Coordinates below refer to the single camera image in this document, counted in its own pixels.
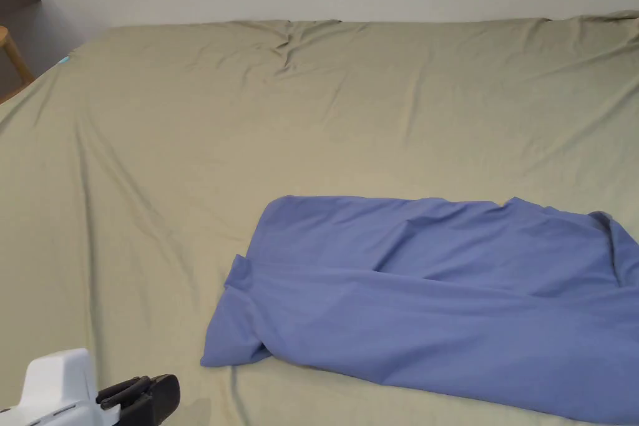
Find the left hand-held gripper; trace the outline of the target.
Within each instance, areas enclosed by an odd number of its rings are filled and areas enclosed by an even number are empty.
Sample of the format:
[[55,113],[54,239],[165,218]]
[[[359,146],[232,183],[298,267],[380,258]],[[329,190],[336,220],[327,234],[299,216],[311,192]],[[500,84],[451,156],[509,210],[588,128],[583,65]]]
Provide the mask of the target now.
[[94,359],[80,348],[33,360],[21,399],[1,412],[1,425],[161,425],[179,404],[173,374],[134,377],[98,393]]

